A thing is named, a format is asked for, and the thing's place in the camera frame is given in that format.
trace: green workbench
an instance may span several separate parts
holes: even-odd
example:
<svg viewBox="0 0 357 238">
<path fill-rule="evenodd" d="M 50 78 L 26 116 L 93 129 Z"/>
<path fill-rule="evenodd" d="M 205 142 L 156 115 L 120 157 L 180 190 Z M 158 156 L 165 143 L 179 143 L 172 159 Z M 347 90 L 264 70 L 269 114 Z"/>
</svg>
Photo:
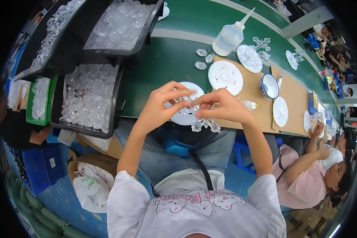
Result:
<svg viewBox="0 0 357 238">
<path fill-rule="evenodd" d="M 258 0 L 233 0 L 233 2 L 242 4 L 249 9 L 257 7 L 255 12 L 266 19 L 276 21 L 275 24 L 279 24 L 281 27 L 284 27 L 285 24 L 288 25 L 286 20 Z M 167 3 L 170 14 L 159 21 L 155 29 L 196 33 L 215 38 L 224 25 L 233 24 L 245 16 L 242 12 L 209 0 L 170 0 Z M 307 88 L 314 90 L 326 109 L 330 109 L 339 121 L 340 112 L 336 103 L 332 95 L 324 89 L 324 83 L 312 65 L 305 60 L 299 63 L 298 70 L 293 70 L 287 62 L 286 50 L 295 52 L 295 47 L 268 26 L 252 17 L 249 18 L 245 26 L 243 44 L 254 45 L 255 43 L 252 41 L 254 36 L 260 39 L 270 37 L 270 60 L 298 78 Z M 302 45 L 305 43 L 300 35 L 293 39 Z M 122 115 L 138 117 L 149 94 L 171 80 L 190 81 L 200 86 L 204 92 L 210 92 L 212 88 L 207 77 L 207 69 L 199 70 L 194 66 L 196 61 L 204 61 L 202 57 L 196 55 L 195 50 L 210 47 L 211 45 L 197 42 L 196 39 L 152 37 L 151 45 L 144 47 L 140 63 L 131 68 L 125 82 L 125 103 Z M 307 53 L 319 69 L 323 69 L 318 57 L 314 53 Z M 239 62 L 235 52 L 226 58 Z M 269 68 L 265 67 L 263 72 L 269 72 Z"/>
</svg>

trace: pink shirt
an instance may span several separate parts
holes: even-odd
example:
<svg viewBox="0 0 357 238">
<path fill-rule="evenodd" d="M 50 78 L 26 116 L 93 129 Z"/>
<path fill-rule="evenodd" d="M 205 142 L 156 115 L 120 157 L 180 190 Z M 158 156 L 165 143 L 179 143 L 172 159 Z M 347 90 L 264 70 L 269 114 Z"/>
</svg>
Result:
<svg viewBox="0 0 357 238">
<path fill-rule="evenodd" d="M 279 155 L 282 167 L 287 169 L 296 159 L 297 152 L 284 144 L 280 147 Z M 279 167 L 279 158 L 273 164 L 273 174 L 278 179 L 283 170 Z M 318 161 L 315 161 L 306 171 L 299 174 L 288 186 L 285 175 L 276 184 L 279 204 L 293 209 L 306 209 L 319 204 L 327 195 L 323 177 L 325 171 Z"/>
</svg>

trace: black strap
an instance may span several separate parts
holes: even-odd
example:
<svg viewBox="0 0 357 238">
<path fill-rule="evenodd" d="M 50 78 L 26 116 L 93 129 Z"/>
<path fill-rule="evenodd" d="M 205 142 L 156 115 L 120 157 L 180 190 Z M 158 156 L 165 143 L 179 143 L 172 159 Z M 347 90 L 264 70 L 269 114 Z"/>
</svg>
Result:
<svg viewBox="0 0 357 238">
<path fill-rule="evenodd" d="M 281 158 L 280 158 L 281 156 L 279 155 L 279 168 L 281 169 L 281 170 L 284 170 L 283 172 L 282 172 L 282 174 L 278 177 L 278 179 L 276 179 L 276 183 L 279 181 L 279 179 L 283 176 L 283 174 L 286 172 L 286 169 L 284 169 L 283 168 L 283 166 L 282 166 L 282 160 L 281 160 Z"/>
<path fill-rule="evenodd" d="M 198 157 L 198 155 L 195 153 L 195 151 L 193 149 L 189 149 L 188 152 L 193 157 L 195 162 L 198 164 L 198 166 L 200 167 L 202 172 L 204 173 L 208 190 L 209 191 L 213 191 L 214 190 L 213 189 L 213 184 L 212 184 L 212 181 L 210 179 L 210 175 L 209 175 L 207 169 L 205 168 L 205 165 L 202 163 L 202 161 L 200 160 L 200 158 Z"/>
</svg>

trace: blue plastic crate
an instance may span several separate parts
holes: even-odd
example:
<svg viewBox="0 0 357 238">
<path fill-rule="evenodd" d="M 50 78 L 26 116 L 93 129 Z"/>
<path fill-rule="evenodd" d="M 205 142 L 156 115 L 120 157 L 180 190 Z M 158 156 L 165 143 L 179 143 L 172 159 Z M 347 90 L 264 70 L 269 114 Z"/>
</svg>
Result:
<svg viewBox="0 0 357 238">
<path fill-rule="evenodd" d="M 46 144 L 42 150 L 23 151 L 22 158 L 34 196 L 66 175 L 57 143 Z"/>
</svg>

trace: green plastic tray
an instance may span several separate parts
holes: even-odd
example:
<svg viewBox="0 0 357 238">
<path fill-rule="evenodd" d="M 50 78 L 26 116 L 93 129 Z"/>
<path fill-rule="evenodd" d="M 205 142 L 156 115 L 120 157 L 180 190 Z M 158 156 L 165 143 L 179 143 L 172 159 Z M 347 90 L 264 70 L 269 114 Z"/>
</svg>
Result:
<svg viewBox="0 0 357 238">
<path fill-rule="evenodd" d="M 45 107 L 45 119 L 44 120 L 36 120 L 32 118 L 32 107 L 33 107 L 33 98 L 35 97 L 35 94 L 33 93 L 32 89 L 35 85 L 35 83 L 30 83 L 30 88 L 29 88 L 29 95 L 28 95 L 28 101 L 27 101 L 27 122 L 31 124 L 36 124 L 40 126 L 45 126 L 46 124 L 49 123 L 50 121 L 50 104 L 52 103 L 52 98 L 53 98 L 53 93 L 54 93 L 54 87 L 56 86 L 57 82 L 57 76 L 54 77 L 54 79 L 49 81 L 49 88 L 48 88 L 48 95 L 46 98 L 46 107 Z"/>
</svg>

